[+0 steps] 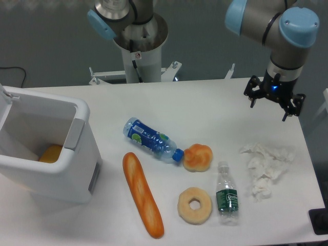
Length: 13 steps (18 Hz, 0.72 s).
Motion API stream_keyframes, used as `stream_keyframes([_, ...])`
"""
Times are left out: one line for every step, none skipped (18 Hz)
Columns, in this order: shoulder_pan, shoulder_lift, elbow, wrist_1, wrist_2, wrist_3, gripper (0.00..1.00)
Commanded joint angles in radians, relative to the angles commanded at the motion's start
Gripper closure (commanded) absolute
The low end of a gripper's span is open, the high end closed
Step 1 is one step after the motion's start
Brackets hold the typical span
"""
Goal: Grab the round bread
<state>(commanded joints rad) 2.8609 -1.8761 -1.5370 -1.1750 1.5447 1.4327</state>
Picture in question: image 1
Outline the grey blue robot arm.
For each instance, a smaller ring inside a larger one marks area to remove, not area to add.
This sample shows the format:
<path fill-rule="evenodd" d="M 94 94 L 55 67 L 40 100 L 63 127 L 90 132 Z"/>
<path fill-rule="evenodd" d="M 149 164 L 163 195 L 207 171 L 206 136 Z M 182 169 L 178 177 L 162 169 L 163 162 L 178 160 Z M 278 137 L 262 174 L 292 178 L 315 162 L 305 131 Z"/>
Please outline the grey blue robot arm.
<path fill-rule="evenodd" d="M 176 69 L 161 67 L 161 48 L 168 37 L 165 20 L 153 10 L 152 1 L 96 1 L 87 18 L 104 39 L 121 49 L 126 81 L 172 81 Z M 252 103 L 266 98 L 278 103 L 285 117 L 299 116 L 304 94 L 294 85 L 319 29 L 319 18 L 294 1 L 232 1 L 225 26 L 237 35 L 270 48 L 270 62 L 263 79 L 252 76 L 244 94 Z"/>

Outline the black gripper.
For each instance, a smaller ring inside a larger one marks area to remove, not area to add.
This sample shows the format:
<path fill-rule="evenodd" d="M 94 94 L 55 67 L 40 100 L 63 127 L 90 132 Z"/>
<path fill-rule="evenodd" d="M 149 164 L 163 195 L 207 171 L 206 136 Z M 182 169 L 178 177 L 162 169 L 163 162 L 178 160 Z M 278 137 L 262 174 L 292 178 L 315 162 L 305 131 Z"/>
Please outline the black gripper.
<path fill-rule="evenodd" d="M 305 94 L 293 94 L 297 79 L 283 81 L 281 73 L 271 75 L 266 70 L 263 81 L 260 81 L 256 75 L 250 78 L 244 95 L 251 101 L 251 108 L 254 107 L 256 100 L 261 98 L 280 104 L 285 111 L 282 121 L 285 121 L 287 117 L 300 115 L 306 98 Z"/>

